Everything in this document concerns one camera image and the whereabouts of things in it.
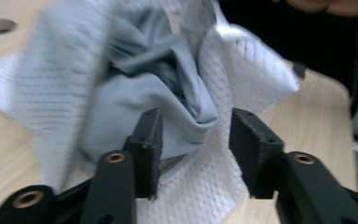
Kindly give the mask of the white mesh laundry bag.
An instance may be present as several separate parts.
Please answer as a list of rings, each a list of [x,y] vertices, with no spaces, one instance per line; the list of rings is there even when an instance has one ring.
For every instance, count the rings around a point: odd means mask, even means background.
[[[39,16],[24,51],[0,58],[0,111],[28,129],[41,183],[64,190],[90,178],[82,156],[91,95],[107,72],[108,41],[122,12],[160,9],[190,46],[197,110],[216,115],[194,151],[159,180],[155,201],[137,202],[140,224],[222,224],[244,196],[228,149],[231,111],[257,115],[296,92],[283,58],[257,36],[227,22],[214,0],[60,0]]]

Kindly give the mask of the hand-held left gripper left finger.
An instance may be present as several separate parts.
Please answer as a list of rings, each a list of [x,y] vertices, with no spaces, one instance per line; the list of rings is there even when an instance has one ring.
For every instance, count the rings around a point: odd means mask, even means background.
[[[157,196],[162,150],[162,115],[159,108],[145,111],[128,137],[124,150],[133,159],[135,197],[153,199]]]

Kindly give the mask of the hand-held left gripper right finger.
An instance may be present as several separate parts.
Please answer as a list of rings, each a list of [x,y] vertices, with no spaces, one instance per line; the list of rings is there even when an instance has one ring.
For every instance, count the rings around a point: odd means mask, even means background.
[[[276,189],[276,163],[283,154],[284,142],[257,115],[233,108],[229,145],[241,169],[241,178],[250,195],[271,199]]]

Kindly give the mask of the blue-grey cloth garment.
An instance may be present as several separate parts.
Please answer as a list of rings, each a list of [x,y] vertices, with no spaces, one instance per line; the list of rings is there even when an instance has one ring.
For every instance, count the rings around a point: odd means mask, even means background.
[[[172,32],[163,10],[115,17],[107,58],[112,69],[91,101],[80,151],[92,161],[120,149],[140,116],[160,108],[163,159],[198,150],[218,121],[186,39]]]

